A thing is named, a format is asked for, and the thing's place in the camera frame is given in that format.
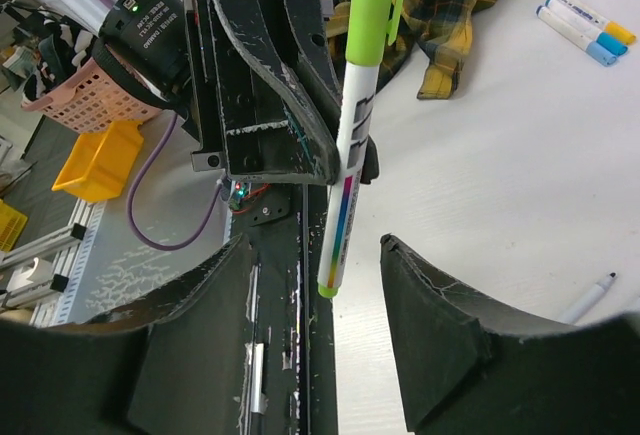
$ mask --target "black bracket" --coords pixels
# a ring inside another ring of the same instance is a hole
[[[224,165],[223,146],[234,180],[335,183],[341,95],[320,0],[194,1],[187,31],[204,165],[211,155]],[[369,140],[362,183],[378,173]]]

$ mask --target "white tabletop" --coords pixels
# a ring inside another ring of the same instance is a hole
[[[461,87],[418,101],[422,52],[376,99],[382,174],[360,191],[335,301],[341,435],[405,433],[379,239],[393,233],[451,275],[554,318],[603,275],[580,323],[640,295],[640,45],[605,68],[538,20],[545,0],[473,19]],[[640,34],[640,0],[582,0]]]

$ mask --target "screw hole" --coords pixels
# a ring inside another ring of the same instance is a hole
[[[311,41],[319,47],[324,47],[324,37],[319,33],[311,35]]]

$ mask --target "plaid cloth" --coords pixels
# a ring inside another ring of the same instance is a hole
[[[429,57],[419,99],[446,99],[458,88],[460,72],[473,39],[471,15],[496,0],[404,0],[398,39],[387,47],[380,67],[378,90],[409,58],[415,43]],[[334,0],[335,14],[327,24],[327,38],[336,72],[344,71],[349,24],[349,0]]]

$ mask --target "pink plastic laundry basket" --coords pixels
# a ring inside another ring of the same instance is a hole
[[[93,58],[59,87],[23,103],[22,109],[42,112],[78,133],[105,131],[116,120],[143,122],[161,112],[122,90]]]

